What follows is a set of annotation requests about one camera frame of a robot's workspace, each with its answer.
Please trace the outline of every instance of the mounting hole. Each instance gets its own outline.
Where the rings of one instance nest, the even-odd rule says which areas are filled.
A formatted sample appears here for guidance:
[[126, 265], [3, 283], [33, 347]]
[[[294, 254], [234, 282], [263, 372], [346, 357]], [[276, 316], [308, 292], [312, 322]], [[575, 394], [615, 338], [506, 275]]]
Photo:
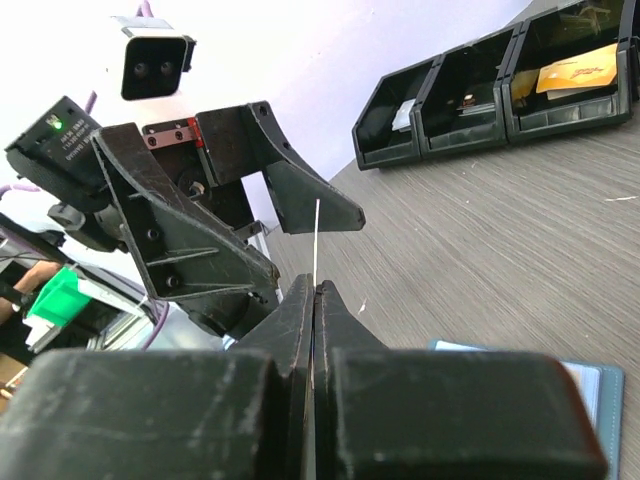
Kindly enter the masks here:
[[189, 195], [191, 196], [204, 195], [206, 191], [206, 187], [200, 182], [193, 182], [189, 185]]
[[171, 275], [167, 277], [166, 284], [169, 288], [176, 288], [178, 285], [180, 285], [180, 279], [175, 275]]
[[150, 228], [149, 230], [147, 230], [147, 238], [151, 241], [155, 241], [160, 238], [160, 232], [154, 230], [153, 228]]

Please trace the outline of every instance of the screw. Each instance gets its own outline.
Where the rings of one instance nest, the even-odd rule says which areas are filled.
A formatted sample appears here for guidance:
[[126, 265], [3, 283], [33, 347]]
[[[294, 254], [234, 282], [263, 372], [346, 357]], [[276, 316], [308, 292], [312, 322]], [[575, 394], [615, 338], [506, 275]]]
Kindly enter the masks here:
[[175, 275], [171, 275], [167, 277], [166, 284], [167, 284], [167, 287], [169, 288], [176, 288], [178, 285], [180, 285], [180, 279]]
[[160, 233], [157, 230], [149, 229], [147, 230], [147, 238], [152, 241], [157, 240], [160, 238]]

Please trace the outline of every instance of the white wall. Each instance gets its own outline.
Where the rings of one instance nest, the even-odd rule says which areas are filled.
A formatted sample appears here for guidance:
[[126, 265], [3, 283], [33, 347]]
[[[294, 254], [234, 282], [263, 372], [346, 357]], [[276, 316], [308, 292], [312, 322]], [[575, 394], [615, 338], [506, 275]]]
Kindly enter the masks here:
[[[63, 94], [84, 104], [97, 68], [91, 61], [94, 22], [137, 8], [135, 0], [6, 3], [2, 147]], [[382, 75], [496, 30], [528, 3], [151, 0], [156, 17], [199, 42], [181, 87], [189, 108], [269, 100], [291, 144], [326, 178], [353, 158], [351, 127]], [[171, 104], [155, 103], [160, 109]], [[123, 104], [103, 95], [95, 118], [103, 124], [136, 120]], [[0, 181], [12, 178], [0, 162]], [[251, 184], [253, 204], [268, 220], [259, 180]]]

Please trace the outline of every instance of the camera lens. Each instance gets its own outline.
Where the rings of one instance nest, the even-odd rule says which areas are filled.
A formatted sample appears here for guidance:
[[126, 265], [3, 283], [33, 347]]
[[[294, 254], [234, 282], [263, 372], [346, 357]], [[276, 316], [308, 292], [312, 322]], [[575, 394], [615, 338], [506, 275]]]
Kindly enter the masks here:
[[160, 66], [160, 71], [162, 72], [162, 74], [166, 77], [168, 77], [169, 75], [171, 75], [173, 73], [173, 63], [171, 62], [164, 62], [161, 66]]
[[146, 63], [138, 63], [135, 67], [133, 67], [133, 73], [138, 78], [144, 78], [149, 73], [149, 67], [147, 67]]

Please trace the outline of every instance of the red marking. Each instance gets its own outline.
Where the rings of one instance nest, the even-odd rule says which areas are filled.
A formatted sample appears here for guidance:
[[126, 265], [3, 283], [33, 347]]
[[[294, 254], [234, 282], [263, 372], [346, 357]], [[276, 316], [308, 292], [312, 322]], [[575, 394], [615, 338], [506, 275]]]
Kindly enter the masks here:
[[195, 117], [191, 117], [187, 119], [187, 124], [193, 129], [193, 133], [196, 136], [196, 147], [202, 148], [204, 147], [204, 142], [202, 141], [202, 134], [200, 133], [200, 129], [198, 128], [198, 123], [196, 122]]

